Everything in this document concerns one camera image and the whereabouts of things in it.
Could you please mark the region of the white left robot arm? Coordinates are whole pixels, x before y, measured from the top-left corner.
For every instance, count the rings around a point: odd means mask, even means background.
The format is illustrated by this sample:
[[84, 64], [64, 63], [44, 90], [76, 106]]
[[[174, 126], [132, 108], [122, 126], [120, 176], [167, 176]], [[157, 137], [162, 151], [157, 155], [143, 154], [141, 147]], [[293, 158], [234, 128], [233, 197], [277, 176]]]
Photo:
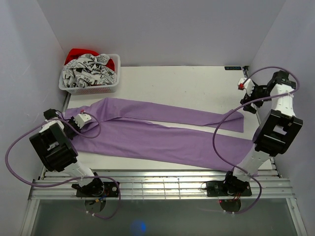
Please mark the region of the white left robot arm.
[[104, 183], [96, 177], [97, 173], [77, 159], [78, 152], [71, 142], [95, 117], [81, 111], [64, 119], [62, 113], [55, 109], [49, 109], [43, 115], [46, 123], [29, 140], [46, 169], [76, 177], [77, 183], [72, 188], [88, 197], [104, 196]]

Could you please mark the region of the purple trousers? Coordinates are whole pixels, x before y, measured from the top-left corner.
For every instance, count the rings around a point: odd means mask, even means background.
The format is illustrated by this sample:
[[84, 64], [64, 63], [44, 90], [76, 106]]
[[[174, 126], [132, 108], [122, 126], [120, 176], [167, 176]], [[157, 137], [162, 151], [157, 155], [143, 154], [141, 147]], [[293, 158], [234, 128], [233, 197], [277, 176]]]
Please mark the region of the purple trousers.
[[70, 118], [81, 111], [95, 117], [84, 127], [84, 135], [72, 141], [81, 152], [229, 171], [253, 146], [247, 139], [163, 125], [170, 122], [220, 127], [241, 133], [244, 117], [238, 112], [226, 117], [151, 102], [104, 98], [90, 106], [67, 109], [64, 115]]

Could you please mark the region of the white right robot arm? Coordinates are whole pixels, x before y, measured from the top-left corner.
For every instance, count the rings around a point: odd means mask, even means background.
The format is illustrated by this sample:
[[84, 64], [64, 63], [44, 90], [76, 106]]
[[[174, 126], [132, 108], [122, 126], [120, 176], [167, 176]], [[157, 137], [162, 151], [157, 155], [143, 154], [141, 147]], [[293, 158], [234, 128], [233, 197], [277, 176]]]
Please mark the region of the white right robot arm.
[[222, 189], [227, 195], [241, 194], [248, 190], [250, 176], [271, 157], [284, 154], [303, 126], [303, 121], [296, 117], [293, 110], [292, 92], [296, 89], [296, 83], [289, 79], [288, 72], [275, 72], [272, 79], [261, 86], [251, 79], [242, 78], [238, 86], [246, 92], [240, 101], [244, 111], [255, 113], [255, 108], [263, 105], [263, 98], [272, 96], [273, 99], [270, 112], [252, 138], [253, 147], [250, 152], [225, 176]]

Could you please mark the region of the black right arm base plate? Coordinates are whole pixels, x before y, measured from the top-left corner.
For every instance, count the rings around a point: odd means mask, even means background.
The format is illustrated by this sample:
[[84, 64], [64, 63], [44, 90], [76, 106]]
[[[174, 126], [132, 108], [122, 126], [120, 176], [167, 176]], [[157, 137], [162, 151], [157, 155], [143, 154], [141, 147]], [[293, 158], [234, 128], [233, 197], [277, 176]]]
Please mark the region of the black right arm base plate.
[[227, 181], [213, 180], [206, 182], [206, 191], [208, 197], [234, 197], [252, 195], [251, 187], [248, 182], [241, 182], [240, 184], [231, 184]]

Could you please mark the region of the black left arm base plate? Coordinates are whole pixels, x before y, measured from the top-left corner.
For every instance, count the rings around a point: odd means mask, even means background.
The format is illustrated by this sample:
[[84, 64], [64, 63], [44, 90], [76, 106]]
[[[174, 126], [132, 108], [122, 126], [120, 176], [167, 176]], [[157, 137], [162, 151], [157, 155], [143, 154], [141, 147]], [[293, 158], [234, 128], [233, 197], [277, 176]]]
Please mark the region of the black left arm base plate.
[[92, 194], [85, 194], [80, 191], [79, 184], [72, 184], [71, 187], [76, 190], [76, 197], [91, 197], [91, 198], [101, 198], [101, 197], [109, 197], [109, 198], [116, 198], [119, 196], [118, 188], [114, 182], [104, 182], [104, 190], [102, 191], [101, 195], [92, 195]]

